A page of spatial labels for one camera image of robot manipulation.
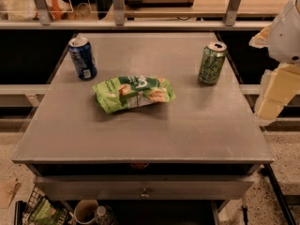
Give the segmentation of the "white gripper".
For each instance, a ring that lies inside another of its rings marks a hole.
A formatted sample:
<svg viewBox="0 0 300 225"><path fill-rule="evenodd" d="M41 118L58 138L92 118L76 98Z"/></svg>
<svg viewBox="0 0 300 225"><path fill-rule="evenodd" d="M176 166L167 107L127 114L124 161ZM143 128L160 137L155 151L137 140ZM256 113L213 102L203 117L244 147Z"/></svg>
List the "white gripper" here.
<svg viewBox="0 0 300 225"><path fill-rule="evenodd" d="M280 62L262 75L254 112L263 120L274 120L300 91L300 0L289 0L272 21L251 38L248 45L268 48L269 56Z"/></svg>

